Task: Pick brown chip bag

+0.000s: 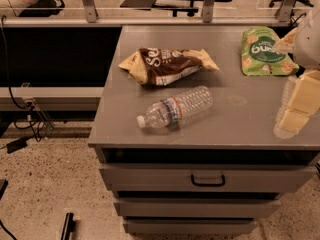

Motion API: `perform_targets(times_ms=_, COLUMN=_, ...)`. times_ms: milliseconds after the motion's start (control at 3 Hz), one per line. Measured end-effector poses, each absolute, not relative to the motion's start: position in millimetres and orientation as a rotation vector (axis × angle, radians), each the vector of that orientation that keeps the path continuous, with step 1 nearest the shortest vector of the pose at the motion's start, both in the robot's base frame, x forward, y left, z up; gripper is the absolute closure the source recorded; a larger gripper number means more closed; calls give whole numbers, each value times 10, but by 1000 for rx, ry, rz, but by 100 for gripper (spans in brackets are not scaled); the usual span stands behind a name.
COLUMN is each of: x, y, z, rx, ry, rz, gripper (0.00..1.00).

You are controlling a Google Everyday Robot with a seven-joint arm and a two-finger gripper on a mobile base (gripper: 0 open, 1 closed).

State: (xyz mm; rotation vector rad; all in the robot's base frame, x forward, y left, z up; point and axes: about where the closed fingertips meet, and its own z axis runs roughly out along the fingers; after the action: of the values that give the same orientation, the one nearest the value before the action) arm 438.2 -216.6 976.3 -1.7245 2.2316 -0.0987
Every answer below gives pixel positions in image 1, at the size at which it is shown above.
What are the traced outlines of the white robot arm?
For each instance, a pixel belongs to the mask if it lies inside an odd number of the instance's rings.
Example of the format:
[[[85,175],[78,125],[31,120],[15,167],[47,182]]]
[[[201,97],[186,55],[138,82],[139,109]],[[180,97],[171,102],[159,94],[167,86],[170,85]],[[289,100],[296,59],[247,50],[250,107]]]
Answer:
[[[274,126],[278,138],[297,135],[310,117],[320,109],[320,11],[314,7],[299,25],[277,41],[273,50],[291,53],[305,68],[285,83],[281,106]]]

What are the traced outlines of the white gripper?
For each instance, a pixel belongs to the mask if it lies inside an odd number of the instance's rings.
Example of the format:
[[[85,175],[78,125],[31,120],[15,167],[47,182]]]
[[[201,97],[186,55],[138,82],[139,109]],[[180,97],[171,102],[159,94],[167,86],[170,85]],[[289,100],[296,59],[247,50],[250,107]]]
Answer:
[[[292,29],[273,45],[273,50],[278,53],[293,53],[296,33],[297,28]],[[309,121],[307,115],[313,115],[320,109],[320,71],[307,70],[299,76],[288,107],[293,111],[284,111],[279,126],[286,131],[299,133]]]

